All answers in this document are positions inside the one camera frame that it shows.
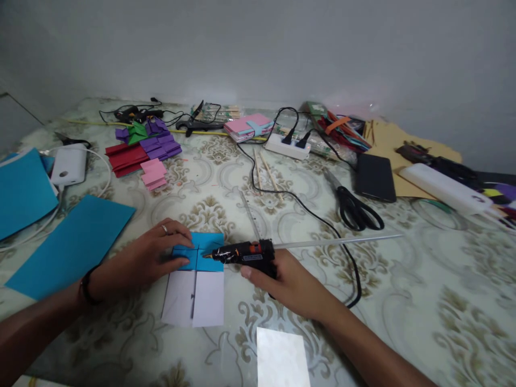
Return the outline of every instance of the pink paper stack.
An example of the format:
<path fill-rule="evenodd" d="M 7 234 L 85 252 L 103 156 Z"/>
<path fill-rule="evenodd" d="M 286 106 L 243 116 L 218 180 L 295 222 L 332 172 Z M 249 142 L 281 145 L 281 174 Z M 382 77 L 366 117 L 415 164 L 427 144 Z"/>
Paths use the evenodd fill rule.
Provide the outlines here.
<path fill-rule="evenodd" d="M 140 165 L 145 172 L 141 175 L 141 179 L 149 191 L 167 184 L 165 180 L 167 169 L 159 159 L 152 159 Z"/>
<path fill-rule="evenodd" d="M 228 121 L 224 129 L 236 142 L 242 142 L 253 137 L 258 137 L 273 129 L 274 122 L 262 114 L 253 114 L 238 120 Z"/>

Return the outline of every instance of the orange strap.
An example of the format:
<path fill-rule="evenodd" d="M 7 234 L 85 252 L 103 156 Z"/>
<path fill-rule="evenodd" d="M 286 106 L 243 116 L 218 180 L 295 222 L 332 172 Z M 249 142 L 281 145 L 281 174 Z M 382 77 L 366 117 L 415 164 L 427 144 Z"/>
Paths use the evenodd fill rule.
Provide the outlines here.
<path fill-rule="evenodd" d="M 351 119 L 349 117 L 342 117 L 340 120 L 337 120 L 331 125 L 329 125 L 329 127 L 326 128 L 325 133 L 330 134 L 331 131 L 334 130 L 337 126 L 341 126 L 350 120 Z"/>

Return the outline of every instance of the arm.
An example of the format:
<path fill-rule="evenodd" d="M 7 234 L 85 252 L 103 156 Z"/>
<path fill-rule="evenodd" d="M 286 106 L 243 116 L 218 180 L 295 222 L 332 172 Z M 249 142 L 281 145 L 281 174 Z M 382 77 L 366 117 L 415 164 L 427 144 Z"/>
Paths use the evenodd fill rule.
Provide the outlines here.
<path fill-rule="evenodd" d="M 170 234 L 165 235 L 162 224 Z M 190 231 L 165 219 L 91 273 L 88 290 L 95 300 L 112 299 L 189 263 L 160 263 L 160 253 L 183 245 L 193 248 Z M 90 309 L 80 281 L 0 322 L 0 386 L 12 385 L 45 347 Z"/>
<path fill-rule="evenodd" d="M 242 266 L 240 272 L 301 316 L 320 321 L 370 387 L 435 387 L 387 346 L 287 250 L 278 250 L 276 280 Z"/>

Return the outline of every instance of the wooden skewer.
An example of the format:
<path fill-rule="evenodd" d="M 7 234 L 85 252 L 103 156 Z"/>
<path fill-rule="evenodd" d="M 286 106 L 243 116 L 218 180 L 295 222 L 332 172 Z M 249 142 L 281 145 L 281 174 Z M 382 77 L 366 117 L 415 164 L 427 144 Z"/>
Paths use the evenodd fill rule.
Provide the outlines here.
<path fill-rule="evenodd" d="M 258 186 L 260 187 L 260 189 L 263 189 L 262 188 L 262 180 L 260 179 L 260 165 L 258 164 L 258 155 L 256 154 L 256 148 L 253 149 L 254 150 L 254 160 L 256 162 L 256 174 L 258 175 Z"/>
<path fill-rule="evenodd" d="M 274 186 L 274 189 L 276 191 L 279 191 L 278 189 L 278 186 L 276 185 L 276 180 L 274 180 L 274 175 L 272 174 L 272 172 L 270 171 L 269 169 L 269 165 L 267 164 L 267 161 L 265 161 L 265 158 L 263 157 L 263 154 L 260 152 L 260 158 L 262 159 L 263 161 L 263 165 L 265 165 L 265 169 L 267 170 L 267 172 L 269 173 L 269 177 L 270 179 L 273 181 L 273 186 Z M 283 201 L 283 195 L 281 195 L 281 193 L 278 193 L 279 195 L 279 201 L 282 202 Z"/>

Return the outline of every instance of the table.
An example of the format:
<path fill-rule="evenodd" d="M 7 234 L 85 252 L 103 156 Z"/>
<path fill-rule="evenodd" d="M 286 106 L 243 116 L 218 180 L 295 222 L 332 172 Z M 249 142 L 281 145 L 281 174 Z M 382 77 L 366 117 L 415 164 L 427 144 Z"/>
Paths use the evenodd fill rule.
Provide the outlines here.
<path fill-rule="evenodd" d="M 86 99 L 63 118 L 98 121 L 98 109 L 113 110 L 127 103 Z M 166 108 L 177 111 L 180 106 Z M 246 114 L 256 111 L 246 109 Z M 276 114 L 261 112 L 271 118 Z M 23 145 L 53 148 L 59 145 L 54 131 L 87 139 L 100 153 L 119 143 L 112 126 L 69 124 L 60 118 L 24 138 Z M 274 194 L 257 195 L 249 182 L 251 163 L 229 138 L 174 137 L 183 152 L 164 162 L 167 186 L 148 192 L 140 171 L 113 178 L 107 198 L 137 211 L 109 257 L 165 217 L 193 231 L 222 232 L 226 243 L 253 239 L 241 192 L 261 230 L 274 241 L 334 237 L 291 197 L 285 195 L 281 202 Z M 347 166 L 316 155 L 300 162 L 263 152 L 282 189 L 298 193 L 343 237 L 358 235 L 340 221 L 336 200 L 323 176 L 323 168 L 329 167 L 350 187 Z M 261 176 L 269 181 L 265 171 Z M 105 165 L 94 156 L 88 157 L 86 181 L 65 191 L 50 230 L 85 194 L 99 193 L 106 181 Z M 515 238 L 480 218 L 446 213 L 424 200 L 400 198 L 394 204 L 363 200 L 383 217 L 386 231 L 402 232 L 405 237 L 349 245 L 364 288 L 353 312 L 440 385 L 514 386 Z M 360 235 L 375 233 L 364 231 Z M 0 284 L 41 242 L 0 253 Z M 352 267 L 339 246 L 294 249 L 292 253 L 341 300 L 352 297 Z M 272 300 L 242 278 L 235 267 L 225 268 L 224 326 L 195 329 L 162 323 L 166 285 L 164 277 L 84 316 L 45 350 L 27 374 L 87 386 L 255 386 L 256 328 L 266 327 L 304 338 L 312 386 L 358 383 L 321 326 Z M 0 288 L 0 319 L 31 303 L 23 295 Z"/>

